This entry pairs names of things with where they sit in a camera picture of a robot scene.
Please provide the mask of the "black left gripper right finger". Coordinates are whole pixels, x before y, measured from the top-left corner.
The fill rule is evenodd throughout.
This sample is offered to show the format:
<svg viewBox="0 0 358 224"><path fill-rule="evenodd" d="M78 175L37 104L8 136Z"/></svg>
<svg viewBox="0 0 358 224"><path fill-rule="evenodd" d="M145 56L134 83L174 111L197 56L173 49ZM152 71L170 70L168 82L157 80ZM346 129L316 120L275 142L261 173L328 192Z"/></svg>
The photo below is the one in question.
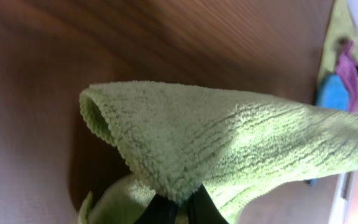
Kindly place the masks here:
<svg viewBox="0 0 358 224"><path fill-rule="evenodd" d="M228 224L204 185L201 185L188 199L187 214L189 224Z"/></svg>

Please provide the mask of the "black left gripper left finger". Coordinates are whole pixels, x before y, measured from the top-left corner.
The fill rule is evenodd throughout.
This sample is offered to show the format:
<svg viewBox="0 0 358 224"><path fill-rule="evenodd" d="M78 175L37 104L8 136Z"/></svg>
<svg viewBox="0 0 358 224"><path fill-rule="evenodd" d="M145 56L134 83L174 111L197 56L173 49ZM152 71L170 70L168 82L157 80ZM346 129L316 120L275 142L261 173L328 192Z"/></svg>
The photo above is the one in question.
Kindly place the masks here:
<svg viewBox="0 0 358 224"><path fill-rule="evenodd" d="M134 224L174 224L177 212L178 205L174 201L155 194Z"/></svg>

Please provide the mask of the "light green cloth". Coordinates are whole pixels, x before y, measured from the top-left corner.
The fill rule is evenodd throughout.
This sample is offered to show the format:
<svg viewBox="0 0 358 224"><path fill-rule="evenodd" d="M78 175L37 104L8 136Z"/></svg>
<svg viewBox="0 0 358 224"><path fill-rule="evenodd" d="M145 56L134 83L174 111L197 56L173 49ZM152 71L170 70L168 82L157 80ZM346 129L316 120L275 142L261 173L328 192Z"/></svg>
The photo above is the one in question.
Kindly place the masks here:
<svg viewBox="0 0 358 224"><path fill-rule="evenodd" d="M358 115L249 91L158 82L94 84L80 112L131 174L78 223L134 223L155 194L178 205L204 185L228 223L247 203L287 182L358 169Z"/></svg>

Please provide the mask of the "blue cloth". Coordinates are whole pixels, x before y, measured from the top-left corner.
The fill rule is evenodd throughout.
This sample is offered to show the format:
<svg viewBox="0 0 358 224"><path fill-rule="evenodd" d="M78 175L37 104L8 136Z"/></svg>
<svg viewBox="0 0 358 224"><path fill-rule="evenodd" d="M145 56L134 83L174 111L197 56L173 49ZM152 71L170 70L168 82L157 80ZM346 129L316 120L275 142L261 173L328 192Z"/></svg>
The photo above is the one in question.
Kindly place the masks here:
<svg viewBox="0 0 358 224"><path fill-rule="evenodd" d="M315 105L322 108L347 111L348 104L349 94L340 77L336 74L330 74L323 78L318 87Z"/></svg>

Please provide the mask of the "purple cloth with tag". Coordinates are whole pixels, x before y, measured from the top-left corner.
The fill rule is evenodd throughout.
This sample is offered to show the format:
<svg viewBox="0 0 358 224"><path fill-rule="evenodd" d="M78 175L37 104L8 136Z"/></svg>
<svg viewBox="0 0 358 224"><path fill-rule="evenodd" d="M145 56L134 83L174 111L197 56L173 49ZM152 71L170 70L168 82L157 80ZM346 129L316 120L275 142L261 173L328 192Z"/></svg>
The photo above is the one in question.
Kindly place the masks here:
<svg viewBox="0 0 358 224"><path fill-rule="evenodd" d="M349 94L348 111L358 112L358 61L353 57L354 42L346 40L337 58L335 73Z"/></svg>

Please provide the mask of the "large green cloth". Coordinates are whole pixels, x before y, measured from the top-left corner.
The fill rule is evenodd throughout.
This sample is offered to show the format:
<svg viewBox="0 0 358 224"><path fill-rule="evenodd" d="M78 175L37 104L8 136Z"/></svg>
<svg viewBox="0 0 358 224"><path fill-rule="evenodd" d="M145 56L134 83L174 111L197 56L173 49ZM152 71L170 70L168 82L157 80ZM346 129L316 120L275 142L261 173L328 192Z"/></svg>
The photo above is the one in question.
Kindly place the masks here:
<svg viewBox="0 0 358 224"><path fill-rule="evenodd" d="M317 85L326 75L335 71L338 55L348 40L353 41L351 55L358 60L358 28L351 15L348 0L335 0L323 44Z"/></svg>

